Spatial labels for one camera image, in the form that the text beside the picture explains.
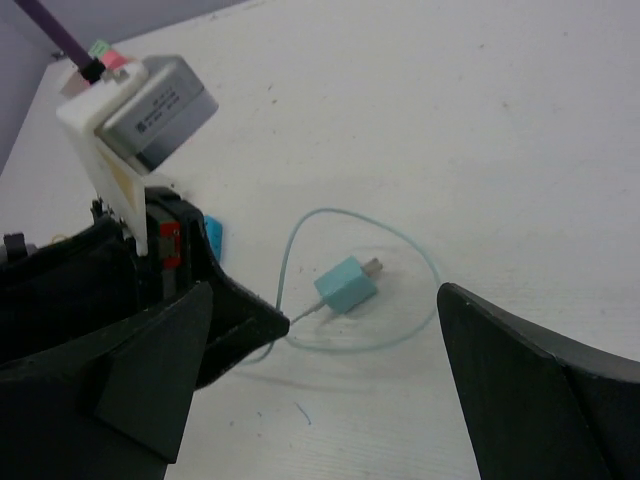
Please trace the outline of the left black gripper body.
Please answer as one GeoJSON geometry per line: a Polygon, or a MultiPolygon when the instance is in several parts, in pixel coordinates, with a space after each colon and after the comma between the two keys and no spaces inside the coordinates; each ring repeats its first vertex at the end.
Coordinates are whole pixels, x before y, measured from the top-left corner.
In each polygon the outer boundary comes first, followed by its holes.
{"type": "Polygon", "coordinates": [[[189,243],[206,240],[202,212],[168,188],[145,192],[145,255],[101,200],[92,203],[91,226],[33,253],[23,235],[5,237],[2,349],[53,348],[151,308],[197,279],[189,243]]]}

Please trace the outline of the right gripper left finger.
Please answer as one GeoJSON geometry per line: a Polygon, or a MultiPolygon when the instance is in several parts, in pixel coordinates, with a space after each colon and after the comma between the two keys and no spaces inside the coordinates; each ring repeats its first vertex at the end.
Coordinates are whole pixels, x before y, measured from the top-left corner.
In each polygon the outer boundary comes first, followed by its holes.
{"type": "Polygon", "coordinates": [[[212,313],[200,283],[1,367],[4,479],[161,479],[176,461],[212,313]]]}

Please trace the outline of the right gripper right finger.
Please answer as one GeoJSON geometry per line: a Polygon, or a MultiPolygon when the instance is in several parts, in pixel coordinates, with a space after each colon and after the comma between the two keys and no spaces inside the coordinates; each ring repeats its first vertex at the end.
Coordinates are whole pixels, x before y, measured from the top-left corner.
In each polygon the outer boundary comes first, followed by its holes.
{"type": "Polygon", "coordinates": [[[638,478],[638,362],[453,283],[437,308],[482,478],[638,478]]]}

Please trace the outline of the light blue charger plug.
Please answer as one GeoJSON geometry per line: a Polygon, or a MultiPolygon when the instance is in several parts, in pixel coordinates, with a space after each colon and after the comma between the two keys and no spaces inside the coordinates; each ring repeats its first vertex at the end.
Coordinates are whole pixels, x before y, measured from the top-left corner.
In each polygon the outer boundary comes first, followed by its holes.
{"type": "Polygon", "coordinates": [[[378,258],[361,263],[350,256],[316,279],[314,287],[324,306],[344,315],[378,293],[375,280],[382,270],[378,258]]]}

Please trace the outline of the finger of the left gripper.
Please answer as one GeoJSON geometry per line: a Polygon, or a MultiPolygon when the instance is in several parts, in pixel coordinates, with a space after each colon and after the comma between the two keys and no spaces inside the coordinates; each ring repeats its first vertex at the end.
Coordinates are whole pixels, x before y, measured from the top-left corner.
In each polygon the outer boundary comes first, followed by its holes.
{"type": "Polygon", "coordinates": [[[194,243],[194,277],[212,290],[212,317],[196,382],[202,389],[255,351],[283,338],[290,320],[229,277],[206,239],[194,243]]]}

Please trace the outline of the blue power socket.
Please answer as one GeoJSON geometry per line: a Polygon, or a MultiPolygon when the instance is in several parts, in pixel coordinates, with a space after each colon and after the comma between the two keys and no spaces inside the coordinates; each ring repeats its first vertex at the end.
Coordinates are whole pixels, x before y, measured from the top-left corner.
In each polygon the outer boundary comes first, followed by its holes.
{"type": "Polygon", "coordinates": [[[220,262],[223,253],[224,227],[217,219],[210,215],[205,215],[203,219],[210,248],[216,260],[220,262]]]}

